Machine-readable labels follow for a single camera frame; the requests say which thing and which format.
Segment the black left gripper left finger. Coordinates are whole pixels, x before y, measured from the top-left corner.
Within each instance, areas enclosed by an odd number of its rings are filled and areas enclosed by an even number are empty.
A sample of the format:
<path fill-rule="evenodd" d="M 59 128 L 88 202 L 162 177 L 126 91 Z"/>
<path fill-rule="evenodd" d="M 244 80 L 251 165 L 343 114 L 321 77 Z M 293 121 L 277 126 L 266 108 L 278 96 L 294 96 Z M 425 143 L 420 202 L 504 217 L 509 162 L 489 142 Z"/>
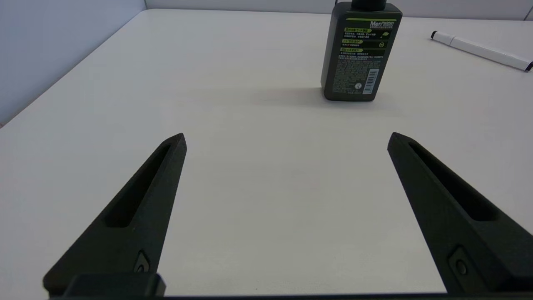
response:
<path fill-rule="evenodd" d="M 50 298 L 164 295 L 157 269 L 186 153 L 182 133 L 154 150 L 46 273 Z"/>

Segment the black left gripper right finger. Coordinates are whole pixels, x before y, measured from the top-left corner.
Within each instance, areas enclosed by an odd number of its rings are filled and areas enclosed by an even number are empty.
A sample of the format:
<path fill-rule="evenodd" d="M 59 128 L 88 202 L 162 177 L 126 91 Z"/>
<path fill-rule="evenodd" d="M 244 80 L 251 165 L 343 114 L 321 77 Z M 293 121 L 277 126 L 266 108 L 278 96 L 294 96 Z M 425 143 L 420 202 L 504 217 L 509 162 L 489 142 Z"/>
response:
<path fill-rule="evenodd" d="M 414 139 L 388 153 L 450 294 L 531 294 L 532 235 Z"/>

